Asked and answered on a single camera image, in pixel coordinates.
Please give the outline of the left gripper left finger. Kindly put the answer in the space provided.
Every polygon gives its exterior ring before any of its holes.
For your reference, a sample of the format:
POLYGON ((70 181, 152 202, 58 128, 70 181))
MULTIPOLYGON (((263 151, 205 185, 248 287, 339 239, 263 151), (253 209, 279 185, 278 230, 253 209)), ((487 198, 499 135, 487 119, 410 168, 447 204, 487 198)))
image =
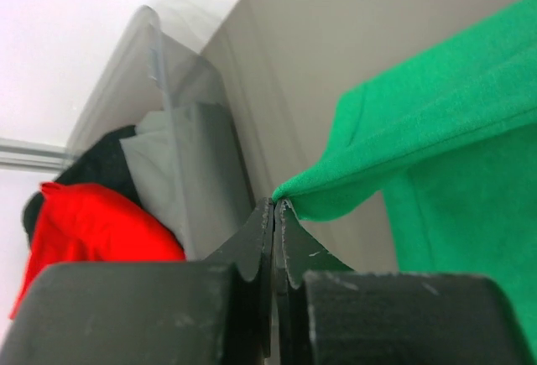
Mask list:
POLYGON ((31 285, 4 364, 261 364, 271 352, 274 203, 201 261, 78 263, 31 285))

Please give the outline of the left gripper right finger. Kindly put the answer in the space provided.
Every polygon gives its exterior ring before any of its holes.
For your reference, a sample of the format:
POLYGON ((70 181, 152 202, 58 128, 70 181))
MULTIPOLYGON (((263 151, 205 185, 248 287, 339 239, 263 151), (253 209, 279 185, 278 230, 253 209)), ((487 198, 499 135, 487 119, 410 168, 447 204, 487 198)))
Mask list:
POLYGON ((474 274, 358 273, 274 209, 283 364, 532 364, 506 294, 474 274))

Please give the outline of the green t-shirt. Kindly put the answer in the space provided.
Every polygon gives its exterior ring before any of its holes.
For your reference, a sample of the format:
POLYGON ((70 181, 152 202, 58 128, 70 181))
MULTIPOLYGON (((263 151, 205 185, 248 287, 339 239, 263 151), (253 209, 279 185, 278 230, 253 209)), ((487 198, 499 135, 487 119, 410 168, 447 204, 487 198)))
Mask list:
POLYGON ((399 268, 496 281, 536 338, 536 0, 347 92, 326 150, 274 191, 302 220, 385 201, 399 268))

